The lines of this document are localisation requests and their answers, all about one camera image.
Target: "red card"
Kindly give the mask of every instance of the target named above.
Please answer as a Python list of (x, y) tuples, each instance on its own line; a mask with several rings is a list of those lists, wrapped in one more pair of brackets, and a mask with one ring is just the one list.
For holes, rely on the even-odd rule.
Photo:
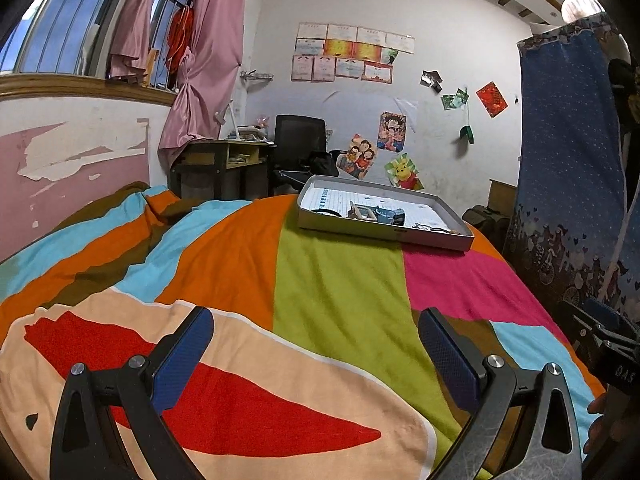
[(492, 118), (508, 106), (507, 101), (504, 100), (504, 97), (502, 97), (502, 94), (493, 81), (479, 89), (476, 94)]

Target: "window sill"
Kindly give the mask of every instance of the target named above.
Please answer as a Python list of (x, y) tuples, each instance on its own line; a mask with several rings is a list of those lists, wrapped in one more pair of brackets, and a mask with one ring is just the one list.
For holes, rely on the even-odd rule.
[(166, 90), (81, 75), (25, 73), (0, 76), (0, 101), (29, 97), (80, 96), (171, 106), (175, 95)]

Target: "striped blanket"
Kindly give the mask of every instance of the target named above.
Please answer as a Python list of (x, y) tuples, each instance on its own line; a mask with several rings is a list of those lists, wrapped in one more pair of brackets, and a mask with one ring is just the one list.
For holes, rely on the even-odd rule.
[(293, 196), (192, 206), (124, 190), (0, 265), (0, 431), (32, 478), (70, 366), (147, 354), (194, 304), (214, 336), (164, 419), (206, 478), (424, 480), (468, 417), (418, 339), (430, 306), (484, 354), (559, 363), (586, 440), (602, 387), (480, 233), (451, 253), (300, 230)]

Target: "light blue stripe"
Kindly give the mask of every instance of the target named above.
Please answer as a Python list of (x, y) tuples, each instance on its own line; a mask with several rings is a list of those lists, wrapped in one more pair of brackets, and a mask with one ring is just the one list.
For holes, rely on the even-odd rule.
[(542, 370), (547, 363), (557, 363), (561, 366), (574, 404), (582, 452), (582, 446), (588, 438), (589, 426), (598, 415), (587, 413), (593, 393), (565, 346), (543, 326), (520, 326), (496, 321), (492, 321), (491, 324), (500, 344), (520, 368)]
[(155, 301), (174, 278), (182, 251), (222, 219), (250, 203), (212, 200), (194, 208), (162, 236), (145, 263), (129, 267), (116, 288), (145, 303)]
[(142, 193), (129, 195), (103, 217), (60, 229), (9, 258), (0, 266), (0, 303), (20, 292), (58, 262), (82, 251), (96, 238), (138, 218), (145, 209), (144, 197), (163, 191), (166, 191), (165, 186), (155, 186)]

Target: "pink wall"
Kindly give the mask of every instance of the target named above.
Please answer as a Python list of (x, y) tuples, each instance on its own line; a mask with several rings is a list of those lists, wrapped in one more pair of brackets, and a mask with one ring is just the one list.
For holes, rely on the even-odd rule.
[(31, 140), (61, 124), (64, 123), (47, 124), (0, 137), (0, 261), (44, 236), (89, 202), (133, 181), (149, 182), (148, 139), (143, 146), (136, 146), (145, 148), (143, 155), (95, 162), (54, 182), (46, 178), (31, 180), (18, 174), (26, 165), (25, 149)]

